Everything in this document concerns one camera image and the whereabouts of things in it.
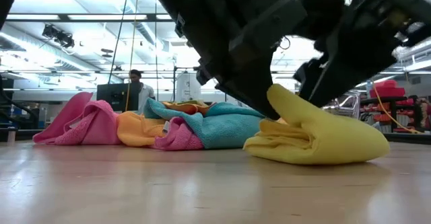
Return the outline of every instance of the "teal towel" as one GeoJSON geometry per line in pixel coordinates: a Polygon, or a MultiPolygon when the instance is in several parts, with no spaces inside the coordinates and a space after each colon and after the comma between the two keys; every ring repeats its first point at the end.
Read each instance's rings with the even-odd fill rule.
{"type": "Polygon", "coordinates": [[[213,105],[205,115],[167,109],[151,98],[143,109],[146,118],[170,120],[175,116],[184,118],[203,143],[205,149],[242,148],[245,141],[259,131],[263,116],[255,110],[242,108],[226,102],[213,105]]]}

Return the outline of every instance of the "yellow cable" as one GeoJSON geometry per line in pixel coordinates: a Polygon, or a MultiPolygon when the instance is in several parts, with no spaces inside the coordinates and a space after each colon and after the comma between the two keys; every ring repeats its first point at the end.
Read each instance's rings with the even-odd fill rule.
{"type": "Polygon", "coordinates": [[[383,112],[387,115],[387,116],[389,116],[389,118],[393,121],[393,122],[395,122],[398,126],[400,126],[401,128],[403,128],[404,130],[408,130],[409,132],[411,132],[411,133],[416,133],[416,134],[422,134],[420,131],[418,131],[418,130],[412,130],[412,129],[408,129],[407,127],[404,127],[403,125],[401,125],[399,122],[397,122],[397,120],[395,120],[387,111],[386,111],[386,109],[385,109],[385,107],[383,106],[383,103],[382,103],[382,100],[380,99],[380,96],[379,96],[379,94],[378,94],[378,92],[377,92],[377,88],[376,88],[376,85],[374,84],[374,82],[372,82],[372,86],[373,86],[373,88],[374,88],[374,90],[375,90],[375,92],[376,92],[376,96],[377,96],[377,99],[378,99],[378,102],[379,102],[379,104],[380,104],[380,107],[382,108],[382,110],[383,110],[383,112]]]}
{"type": "MultiPolygon", "coordinates": [[[[133,48],[135,46],[135,32],[136,32],[136,15],[137,15],[137,1],[135,3],[135,19],[133,22],[133,37],[132,37],[132,50],[131,50],[131,54],[130,54],[130,70],[132,69],[132,61],[133,61],[133,48]]],[[[127,99],[126,99],[126,109],[125,111],[127,111],[127,107],[129,106],[129,95],[130,95],[130,84],[131,84],[131,80],[130,80],[130,75],[129,75],[129,84],[127,85],[127,99]]]]}

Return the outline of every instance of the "wooden floor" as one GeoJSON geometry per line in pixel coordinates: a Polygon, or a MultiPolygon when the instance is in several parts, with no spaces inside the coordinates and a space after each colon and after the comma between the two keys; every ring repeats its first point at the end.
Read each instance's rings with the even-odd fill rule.
{"type": "Polygon", "coordinates": [[[241,150],[0,146],[0,223],[431,223],[431,146],[298,167],[241,150]]]}

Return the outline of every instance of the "person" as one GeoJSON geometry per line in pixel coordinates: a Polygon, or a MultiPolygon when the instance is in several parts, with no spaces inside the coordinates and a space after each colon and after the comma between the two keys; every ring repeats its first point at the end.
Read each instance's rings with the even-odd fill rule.
{"type": "Polygon", "coordinates": [[[139,104],[138,104],[137,113],[143,114],[143,108],[145,106],[145,103],[147,102],[147,99],[148,98],[151,98],[153,100],[156,99],[154,95],[154,89],[151,86],[146,85],[140,81],[142,78],[142,74],[138,70],[136,69],[130,70],[129,76],[130,76],[130,81],[132,81],[132,83],[137,82],[137,83],[140,83],[141,85],[141,91],[139,92],[139,104]]]}

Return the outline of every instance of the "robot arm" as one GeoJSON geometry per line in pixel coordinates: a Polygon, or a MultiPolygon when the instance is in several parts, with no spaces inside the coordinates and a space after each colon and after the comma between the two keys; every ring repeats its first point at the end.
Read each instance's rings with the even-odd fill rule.
{"type": "Polygon", "coordinates": [[[197,78],[272,119],[266,98],[272,55],[283,36],[315,41],[323,53],[294,78],[300,96],[321,107],[396,62],[393,50],[431,36],[424,0],[159,0],[201,56],[197,78]],[[415,32],[409,27],[423,26],[415,32]]]}

